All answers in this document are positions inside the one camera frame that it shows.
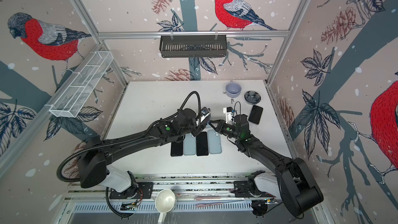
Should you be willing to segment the black phone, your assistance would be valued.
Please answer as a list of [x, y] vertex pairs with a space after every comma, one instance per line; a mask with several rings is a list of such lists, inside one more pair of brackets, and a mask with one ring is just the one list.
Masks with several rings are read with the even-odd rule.
[[254, 105], [251, 109], [248, 121], [253, 124], [259, 124], [263, 113], [263, 108], [261, 106]]
[[207, 132], [201, 132], [196, 137], [196, 149], [197, 149], [197, 156], [209, 155]]
[[183, 156], [183, 142], [173, 142], [171, 144], [171, 157]]

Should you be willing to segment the light blue phone case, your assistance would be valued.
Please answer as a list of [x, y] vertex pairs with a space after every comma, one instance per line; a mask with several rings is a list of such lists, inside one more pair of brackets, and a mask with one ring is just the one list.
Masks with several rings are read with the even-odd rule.
[[193, 156], [197, 154], [197, 140], [192, 134], [186, 134], [183, 141], [183, 155]]

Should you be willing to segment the white phone case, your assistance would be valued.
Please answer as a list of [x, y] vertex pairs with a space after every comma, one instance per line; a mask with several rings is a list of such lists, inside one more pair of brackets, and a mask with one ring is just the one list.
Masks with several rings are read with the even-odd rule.
[[215, 130], [207, 131], [208, 150], [210, 154], [221, 154], [221, 136]]

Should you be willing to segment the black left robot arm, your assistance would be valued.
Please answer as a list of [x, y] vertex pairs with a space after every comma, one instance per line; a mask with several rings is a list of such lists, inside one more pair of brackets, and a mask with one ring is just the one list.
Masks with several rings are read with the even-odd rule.
[[[145, 131], [117, 139], [94, 139], [61, 162], [57, 178], [66, 183], [79, 182], [81, 188], [101, 185], [124, 192], [134, 186], [133, 175], [113, 167], [113, 162], [147, 148], [181, 143], [189, 133], [197, 135], [205, 128], [208, 115], [207, 108], [195, 112], [182, 105], [175, 114], [154, 121]], [[67, 178], [62, 171], [73, 159], [78, 163], [78, 178]]]

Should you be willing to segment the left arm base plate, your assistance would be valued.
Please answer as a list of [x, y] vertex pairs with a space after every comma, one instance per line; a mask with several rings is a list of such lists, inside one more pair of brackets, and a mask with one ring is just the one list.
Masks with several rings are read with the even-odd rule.
[[152, 182], [138, 182], [123, 192], [117, 192], [112, 189], [110, 191], [109, 198], [112, 200], [150, 199], [152, 191]]

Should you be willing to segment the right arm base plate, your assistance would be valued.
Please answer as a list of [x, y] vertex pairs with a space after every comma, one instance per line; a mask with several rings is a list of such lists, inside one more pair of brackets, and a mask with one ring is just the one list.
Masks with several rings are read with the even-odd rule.
[[273, 195], [267, 192], [259, 191], [248, 181], [234, 181], [233, 189], [230, 191], [230, 193], [233, 193], [237, 198], [274, 198]]

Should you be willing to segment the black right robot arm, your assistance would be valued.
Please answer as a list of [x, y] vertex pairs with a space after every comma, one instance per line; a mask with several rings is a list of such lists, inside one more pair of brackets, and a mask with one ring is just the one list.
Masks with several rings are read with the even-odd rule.
[[293, 216], [299, 216], [324, 200], [308, 165], [301, 158], [289, 158], [264, 145], [250, 131], [247, 115], [238, 115], [234, 124], [225, 120], [208, 123], [216, 132], [234, 138], [238, 150], [272, 171], [280, 198]]

